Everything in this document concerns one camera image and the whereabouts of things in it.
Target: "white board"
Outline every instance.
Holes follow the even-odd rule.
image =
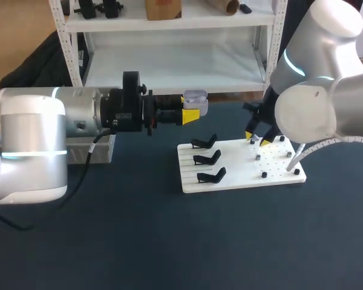
[[[287,138],[281,142],[280,137],[276,137],[270,145],[259,145],[259,142],[251,145],[246,139],[242,139],[219,141],[211,149],[193,149],[191,144],[177,146],[183,192],[211,192],[305,182],[307,177],[300,163],[292,171],[286,171],[291,160],[287,157],[287,152],[291,152],[292,156],[295,154]],[[218,149],[221,157],[215,165],[194,164],[194,155],[211,157]],[[259,161],[255,159],[258,154],[261,155]],[[227,173],[220,183],[198,183],[197,173],[216,175],[222,167],[226,168]],[[294,174],[295,169],[300,169],[299,175]],[[266,178],[262,178],[263,172],[267,173]]]

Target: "cardboard tube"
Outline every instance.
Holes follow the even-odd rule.
[[[224,12],[226,15],[234,15],[239,7],[240,3],[238,0],[206,0],[207,3],[213,5],[219,11]]]

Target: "white shelf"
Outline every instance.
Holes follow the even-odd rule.
[[[142,31],[142,30],[175,30],[193,28],[223,28],[273,25],[275,15],[272,0],[249,0],[251,14],[238,11],[233,16],[226,16],[211,7],[204,0],[184,0],[181,7],[181,18],[167,21],[148,21],[145,5],[125,1],[125,8],[120,17],[107,19],[97,12],[97,18],[85,20],[81,14],[73,13],[66,23],[68,32],[96,31]]]
[[[263,91],[251,43],[117,45],[94,52],[85,86],[122,86],[124,71],[139,71],[154,94]]]

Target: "dark blue table surface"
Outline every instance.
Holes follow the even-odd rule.
[[[244,138],[249,117],[214,104],[151,138],[118,135],[112,163],[91,166],[46,224],[0,223],[0,290],[363,289],[363,145],[306,158],[304,185],[182,193],[177,145]],[[69,167],[69,189],[82,168]],[[0,213],[26,224],[55,204]]]

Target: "black cable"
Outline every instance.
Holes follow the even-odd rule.
[[[113,130],[109,129],[106,131],[103,131],[101,134],[98,134],[98,136],[94,139],[92,146],[95,146],[95,144],[104,136],[109,136],[109,135],[114,135],[116,134]],[[52,214],[55,214],[56,212],[58,212],[61,208],[63,208],[67,202],[73,198],[75,196],[75,194],[77,193],[80,185],[82,184],[83,180],[85,179],[87,170],[89,168],[89,164],[90,164],[90,159],[91,159],[91,153],[93,152],[93,150],[89,150],[87,153],[87,158],[86,158],[86,162],[85,162],[85,168],[82,171],[82,174],[75,186],[75,188],[67,195],[64,195],[62,202],[55,208],[53,208],[52,210],[50,210],[49,212],[47,212],[46,214],[44,214],[41,218],[39,218],[39,221],[37,221],[36,223],[30,224],[30,225],[18,225],[16,223],[14,223],[13,221],[7,219],[6,217],[0,215],[0,221],[6,225],[8,225],[11,228],[14,228],[15,230],[18,231],[30,231],[35,229],[38,225],[42,224],[43,222],[45,222]]]

